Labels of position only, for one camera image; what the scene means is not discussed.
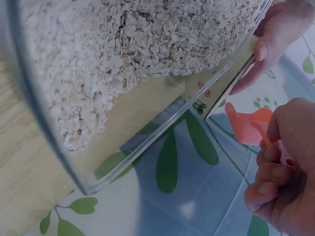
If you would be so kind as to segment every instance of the clear glass jar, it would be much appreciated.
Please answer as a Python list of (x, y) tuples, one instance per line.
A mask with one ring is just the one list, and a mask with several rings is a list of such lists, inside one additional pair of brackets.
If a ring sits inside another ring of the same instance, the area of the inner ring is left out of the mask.
[[(211, 70), (212, 73), (209, 73), (202, 87), (191, 93), (185, 76), (140, 81), (128, 94), (120, 95), (113, 109), (106, 113), (105, 131), (95, 135), (87, 148), (75, 156), (70, 156), (64, 150), (61, 137), (54, 129), (43, 95), (35, 82), (36, 71), (27, 53), (20, 22), (19, 0), (0, 1), (0, 39), (11, 62), (16, 82), (48, 143), (82, 193), (91, 195), (128, 168), (233, 65), (271, 3), (272, 0), (265, 0), (255, 20), (255, 26), (248, 32), (245, 40), (237, 46), (233, 54)], [(152, 123), (151, 120), (156, 116), (158, 122)], [(138, 141), (136, 145), (129, 147), (131, 139)]]

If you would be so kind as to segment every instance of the leaf pattern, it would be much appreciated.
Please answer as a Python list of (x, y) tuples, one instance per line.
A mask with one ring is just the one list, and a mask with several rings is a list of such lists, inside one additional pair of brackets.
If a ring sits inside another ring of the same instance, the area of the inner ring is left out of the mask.
[(259, 102), (254, 101), (254, 105), (255, 105), (256, 107), (260, 108), (260, 104), (259, 104)]
[(226, 104), (226, 100), (224, 99), (218, 107), (223, 107)]
[(118, 151), (108, 157), (94, 172), (94, 176), (97, 180), (100, 180), (104, 176), (108, 175), (119, 163), (126, 158), (126, 155)]
[(42, 219), (39, 224), (39, 231), (42, 235), (45, 235), (48, 231), (50, 225), (50, 215), (51, 211), (49, 211), (48, 215), (44, 219)]
[(95, 212), (97, 198), (86, 197), (73, 201), (67, 208), (72, 209), (75, 213), (81, 215), (92, 214)]
[(210, 165), (217, 165), (219, 157), (215, 147), (197, 118), (189, 111), (187, 111), (186, 123), (191, 141), (201, 159)]
[(67, 220), (59, 218), (58, 236), (85, 236), (81, 230)]
[(174, 130), (169, 130), (159, 154), (156, 169), (157, 186), (162, 193), (171, 193), (177, 185), (178, 164)]
[(247, 236), (269, 236), (267, 223), (258, 216), (253, 215)]
[(304, 62), (302, 64), (302, 68), (306, 73), (309, 74), (314, 74), (314, 66), (313, 63), (311, 61), (310, 55), (308, 55), (305, 59)]
[(267, 70), (266, 71), (266, 74), (270, 77), (270, 78), (272, 78), (272, 79), (276, 79), (276, 75), (275, 75), (275, 73), (271, 70), (271, 69), (269, 69), (269, 70)]

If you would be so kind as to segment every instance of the human hand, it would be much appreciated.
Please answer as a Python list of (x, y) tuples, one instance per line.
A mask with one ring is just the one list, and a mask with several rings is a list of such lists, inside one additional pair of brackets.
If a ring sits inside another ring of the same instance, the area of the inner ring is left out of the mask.
[(297, 171), (280, 163), (277, 143), (262, 141), (255, 183), (245, 192), (249, 211), (289, 236), (315, 235), (315, 103), (296, 98), (278, 107), (267, 136), (282, 140)]
[(255, 65), (234, 87), (237, 94), (278, 63), (288, 46), (302, 36), (315, 19), (315, 7), (304, 0), (287, 0), (269, 8), (255, 35)]

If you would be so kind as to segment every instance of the plastic tablecloth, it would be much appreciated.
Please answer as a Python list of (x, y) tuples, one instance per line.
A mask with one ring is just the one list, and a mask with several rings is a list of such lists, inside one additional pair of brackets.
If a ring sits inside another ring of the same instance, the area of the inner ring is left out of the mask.
[[(315, 100), (314, 39), (312, 25), (256, 84), (225, 102), (238, 112), (252, 113), (260, 107), (274, 110), (295, 97)], [(118, 179), (91, 197), (74, 190), (26, 235), (280, 235), (246, 210), (244, 191), (254, 181), (259, 147), (236, 141), (224, 105), (206, 122), (194, 110), (186, 112)], [(115, 157), (146, 138), (162, 117)]]

